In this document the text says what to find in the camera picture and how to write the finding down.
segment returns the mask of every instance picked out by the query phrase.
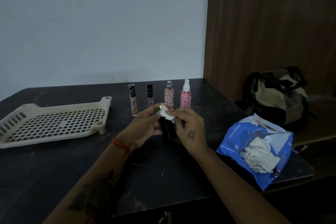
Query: person's left hand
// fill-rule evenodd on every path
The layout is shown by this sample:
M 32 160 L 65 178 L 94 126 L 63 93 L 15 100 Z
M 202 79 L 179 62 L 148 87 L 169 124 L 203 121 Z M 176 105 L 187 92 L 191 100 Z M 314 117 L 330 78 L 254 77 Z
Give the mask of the person's left hand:
M 162 104 L 164 103 L 152 105 L 140 112 L 116 138 L 133 151 L 142 146 L 149 137 L 162 134 L 160 129 L 154 129 L 159 126 L 161 116 L 156 113 Z

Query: plastic basket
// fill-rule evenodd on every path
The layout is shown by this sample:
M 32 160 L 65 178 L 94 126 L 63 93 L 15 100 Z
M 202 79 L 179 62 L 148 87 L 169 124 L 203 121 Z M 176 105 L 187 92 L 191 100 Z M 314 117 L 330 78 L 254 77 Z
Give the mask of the plastic basket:
M 25 104 L 0 121 L 0 148 L 105 133 L 111 97 L 99 102 L 39 107 Z

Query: orange bracelet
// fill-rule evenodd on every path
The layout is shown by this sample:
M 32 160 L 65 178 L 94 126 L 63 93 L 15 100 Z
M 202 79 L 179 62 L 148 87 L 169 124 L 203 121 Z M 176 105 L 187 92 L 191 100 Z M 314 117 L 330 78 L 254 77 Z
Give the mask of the orange bracelet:
M 117 146 L 119 146 L 120 148 L 122 148 L 122 149 L 124 149 L 124 151 L 126 152 L 126 154 L 128 155 L 128 156 L 130 156 L 131 154 L 132 154 L 132 152 L 131 152 L 131 150 L 128 148 L 128 146 L 127 145 L 125 145 L 122 141 L 119 141 L 118 139 L 113 139 L 112 141 L 111 141 L 111 143 L 114 143 L 114 144 L 116 144 Z

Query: forearm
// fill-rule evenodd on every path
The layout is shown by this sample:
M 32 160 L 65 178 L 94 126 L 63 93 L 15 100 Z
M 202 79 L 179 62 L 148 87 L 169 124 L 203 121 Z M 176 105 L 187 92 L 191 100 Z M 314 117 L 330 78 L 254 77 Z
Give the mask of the forearm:
M 212 150 L 195 158 L 237 224 L 289 223 Z
M 127 157 L 123 149 L 115 144 L 109 145 L 52 211 L 44 224 L 80 224 L 91 223 L 87 222 L 88 219 L 104 219 L 115 204 L 114 188 Z

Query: person's left arm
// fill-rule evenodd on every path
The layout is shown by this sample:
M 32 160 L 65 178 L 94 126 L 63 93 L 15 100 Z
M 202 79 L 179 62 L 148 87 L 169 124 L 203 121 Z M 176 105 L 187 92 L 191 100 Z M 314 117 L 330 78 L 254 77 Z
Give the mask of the person's left arm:
M 161 134 L 154 129 L 159 126 L 159 105 L 139 113 L 116 139 L 132 151 L 149 137 Z M 115 187 L 127 158 L 122 148 L 110 144 L 43 223 L 103 223 L 117 202 Z

